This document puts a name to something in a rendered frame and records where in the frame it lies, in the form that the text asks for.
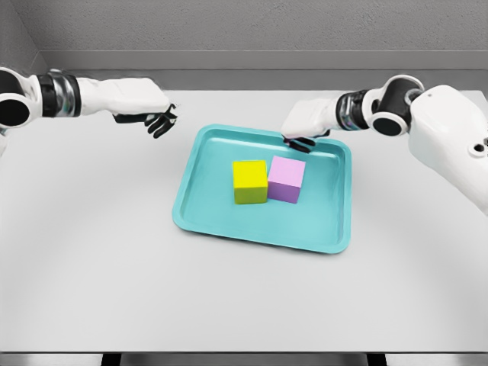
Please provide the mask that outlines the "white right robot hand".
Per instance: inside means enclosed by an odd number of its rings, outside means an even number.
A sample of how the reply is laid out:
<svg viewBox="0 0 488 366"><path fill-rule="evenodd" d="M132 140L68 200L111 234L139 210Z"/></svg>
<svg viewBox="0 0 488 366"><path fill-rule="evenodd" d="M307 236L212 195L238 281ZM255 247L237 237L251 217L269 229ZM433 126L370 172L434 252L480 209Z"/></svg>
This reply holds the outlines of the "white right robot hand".
<svg viewBox="0 0 488 366"><path fill-rule="evenodd" d="M325 98L298 101L281 126L284 143L296 151L310 153L315 139L328 136L336 125L329 107L330 101Z"/></svg>

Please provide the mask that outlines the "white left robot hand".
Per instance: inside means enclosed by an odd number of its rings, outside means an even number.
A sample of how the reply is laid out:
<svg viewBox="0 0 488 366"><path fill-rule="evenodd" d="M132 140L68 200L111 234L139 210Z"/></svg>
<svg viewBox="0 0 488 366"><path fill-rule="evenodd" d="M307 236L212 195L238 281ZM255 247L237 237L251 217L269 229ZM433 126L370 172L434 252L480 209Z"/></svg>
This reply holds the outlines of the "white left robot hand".
<svg viewBox="0 0 488 366"><path fill-rule="evenodd" d="M154 139L174 127L178 118L176 106L152 79L120 79L115 81L115 87L112 114L116 123L142 123Z"/></svg>

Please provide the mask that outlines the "pink purple cube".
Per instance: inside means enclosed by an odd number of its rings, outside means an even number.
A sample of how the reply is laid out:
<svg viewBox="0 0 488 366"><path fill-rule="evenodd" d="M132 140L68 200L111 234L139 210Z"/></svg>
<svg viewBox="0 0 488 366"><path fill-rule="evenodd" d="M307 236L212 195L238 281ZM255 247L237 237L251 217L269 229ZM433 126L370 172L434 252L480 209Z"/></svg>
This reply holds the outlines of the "pink purple cube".
<svg viewBox="0 0 488 366"><path fill-rule="evenodd" d="M274 156L268 173L268 198L296 204L305 167L304 161Z"/></svg>

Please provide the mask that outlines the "yellow cube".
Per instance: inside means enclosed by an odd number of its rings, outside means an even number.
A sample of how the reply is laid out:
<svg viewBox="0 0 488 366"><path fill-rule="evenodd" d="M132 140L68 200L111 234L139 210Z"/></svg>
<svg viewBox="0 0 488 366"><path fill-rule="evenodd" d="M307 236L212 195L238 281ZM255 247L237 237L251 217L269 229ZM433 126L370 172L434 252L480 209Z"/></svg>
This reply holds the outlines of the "yellow cube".
<svg viewBox="0 0 488 366"><path fill-rule="evenodd" d="M233 193L236 204L263 204L268 199L265 160L233 162Z"/></svg>

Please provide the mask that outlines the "teal rectangular tray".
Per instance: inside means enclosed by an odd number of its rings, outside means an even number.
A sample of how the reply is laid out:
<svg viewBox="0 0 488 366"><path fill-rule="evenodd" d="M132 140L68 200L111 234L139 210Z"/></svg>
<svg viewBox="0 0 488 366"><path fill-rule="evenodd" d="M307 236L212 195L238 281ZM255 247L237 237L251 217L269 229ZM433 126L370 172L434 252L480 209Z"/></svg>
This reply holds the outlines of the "teal rectangular tray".
<svg viewBox="0 0 488 366"><path fill-rule="evenodd" d="M306 163L297 203L235 204L235 161L281 156ZM336 254L351 238L352 154L342 142L320 140L312 152L286 146L279 133L212 124L196 136L172 209L183 230Z"/></svg>

